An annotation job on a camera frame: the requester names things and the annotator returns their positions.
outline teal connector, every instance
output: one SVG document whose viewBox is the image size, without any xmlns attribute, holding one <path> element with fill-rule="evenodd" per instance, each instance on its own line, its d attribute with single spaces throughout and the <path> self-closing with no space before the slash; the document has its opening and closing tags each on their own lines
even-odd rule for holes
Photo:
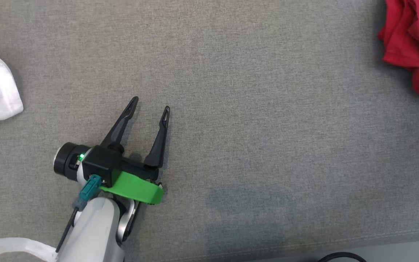
<svg viewBox="0 0 419 262">
<path fill-rule="evenodd" d="M 98 175 L 92 175 L 87 183 L 80 190 L 79 197 L 83 200 L 90 200 L 101 186 L 101 177 Z"/>
<path fill-rule="evenodd" d="M 72 207 L 78 208 L 79 211 L 83 211 L 88 201 L 98 193 L 101 186 L 101 177 L 98 175 L 92 175 L 79 192 L 79 197 L 72 203 Z"/>
</svg>

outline white strap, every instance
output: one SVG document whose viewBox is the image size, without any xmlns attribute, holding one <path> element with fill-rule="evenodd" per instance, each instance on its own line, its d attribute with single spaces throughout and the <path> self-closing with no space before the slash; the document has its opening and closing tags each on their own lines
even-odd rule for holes
<svg viewBox="0 0 419 262">
<path fill-rule="evenodd" d="M 57 261 L 56 249 L 41 242 L 22 237 L 0 238 L 0 254 L 27 252 L 46 262 Z"/>
</svg>

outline seam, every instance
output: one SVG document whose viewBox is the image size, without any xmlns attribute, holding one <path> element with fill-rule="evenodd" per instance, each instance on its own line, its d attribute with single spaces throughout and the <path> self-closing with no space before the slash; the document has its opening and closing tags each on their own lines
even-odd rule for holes
<svg viewBox="0 0 419 262">
<path fill-rule="evenodd" d="M 339 244 L 343 242 L 358 242 L 364 240 L 371 240 L 371 239 L 379 239 L 385 237 L 397 237 L 400 235 L 408 235 L 408 234 L 418 234 L 419 229 L 411 229 L 411 230 L 403 230 L 403 231 L 396 231 L 396 232 L 389 232 L 389 233 L 381 233 L 381 234 L 371 234 L 362 237 L 351 237 L 351 238 L 344 238 L 332 241 L 324 241 L 324 242 L 311 242 L 307 244 L 291 244 L 291 245 L 282 245 L 282 246 L 275 246 L 275 247 L 264 247 L 261 249 L 250 249 L 246 251 L 235 251 L 235 252 L 225 252 L 219 254 L 211 254 L 211 255 L 198 255 L 194 257 L 182 257 L 182 258 L 171 258 L 171 259 L 164 259 L 164 260 L 156 260 L 153 262 L 167 262 L 167 261 L 198 261 L 203 259 L 208 259 L 212 257 L 236 257 L 239 255 L 247 255 L 252 253 L 261 253 L 261 252 L 268 252 L 277 249 L 299 249 L 302 247 L 316 247 L 316 246 L 329 246 L 333 244 Z"/>
</svg>

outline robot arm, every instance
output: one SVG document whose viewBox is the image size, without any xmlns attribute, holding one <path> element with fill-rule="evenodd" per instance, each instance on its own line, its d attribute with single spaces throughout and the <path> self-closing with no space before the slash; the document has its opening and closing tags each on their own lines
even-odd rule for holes
<svg viewBox="0 0 419 262">
<path fill-rule="evenodd" d="M 120 247 L 131 233 L 140 204 L 161 202 L 163 187 L 156 180 L 163 166 L 170 109 L 165 107 L 153 147 L 140 163 L 125 158 L 120 144 L 137 103 L 135 96 L 100 145 L 88 147 L 69 142 L 56 153 L 54 171 L 84 186 L 73 203 L 72 217 L 56 249 L 57 252 L 63 246 L 60 262 L 123 262 L 124 251 Z M 121 212 L 113 199 L 94 198 L 98 189 L 128 199 L 127 210 Z M 63 244 L 71 225 L 75 227 Z"/>
</svg>

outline gray fabric surface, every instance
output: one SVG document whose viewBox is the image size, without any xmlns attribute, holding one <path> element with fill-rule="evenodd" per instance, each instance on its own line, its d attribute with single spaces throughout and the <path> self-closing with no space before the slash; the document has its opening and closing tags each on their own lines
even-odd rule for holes
<svg viewBox="0 0 419 262">
<path fill-rule="evenodd" d="M 242 261 L 419 240 L 419 96 L 385 65 L 379 0 L 0 0 L 0 58 L 25 110 L 0 121 L 0 237 L 54 246 L 79 186 L 67 141 L 98 144 L 132 96 L 126 154 L 171 108 L 162 204 L 126 261 Z M 1 255 L 0 261 L 37 261 Z"/>
</svg>

